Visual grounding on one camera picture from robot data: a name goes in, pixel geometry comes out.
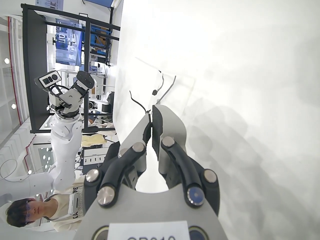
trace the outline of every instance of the dark hair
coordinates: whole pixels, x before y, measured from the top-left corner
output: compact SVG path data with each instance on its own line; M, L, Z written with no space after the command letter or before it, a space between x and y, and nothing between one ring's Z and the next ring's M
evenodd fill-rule
M33 223L33 221L26 222L27 203L34 201L34 199L22 199L14 201L7 211L7 223L15 227L24 227L27 224Z

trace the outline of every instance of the woman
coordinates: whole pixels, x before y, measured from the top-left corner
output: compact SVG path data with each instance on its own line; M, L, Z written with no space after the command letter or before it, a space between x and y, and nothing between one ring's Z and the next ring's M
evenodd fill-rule
M7 223L15 227L24 227L45 218L53 223L57 232L76 230L83 217L81 215L68 216L70 194L81 191L85 176L76 179L73 185L63 192L54 191L45 201L36 201L33 198L14 201L7 209Z

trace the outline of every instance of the poster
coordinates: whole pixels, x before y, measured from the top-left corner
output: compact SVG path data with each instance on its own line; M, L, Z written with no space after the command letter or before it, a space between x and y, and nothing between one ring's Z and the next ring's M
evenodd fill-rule
M35 0L35 5L39 7L63 11L63 0Z
M56 19L56 23L82 28L81 24ZM81 66L82 32L56 27L56 63Z

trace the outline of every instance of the camera lens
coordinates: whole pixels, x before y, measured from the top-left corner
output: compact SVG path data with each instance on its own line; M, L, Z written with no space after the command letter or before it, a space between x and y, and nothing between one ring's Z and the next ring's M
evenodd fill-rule
M190 240L209 240L206 232L199 226L189 227Z

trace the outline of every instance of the white table surface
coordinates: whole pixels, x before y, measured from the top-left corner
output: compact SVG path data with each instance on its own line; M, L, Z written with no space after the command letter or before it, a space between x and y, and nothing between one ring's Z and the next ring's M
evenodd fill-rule
M320 0L124 0L119 140L144 115L129 90L150 108L158 70L167 85L177 75L162 104L183 120L187 153L217 173L230 240L319 239L319 23ZM138 189L166 190L147 160Z

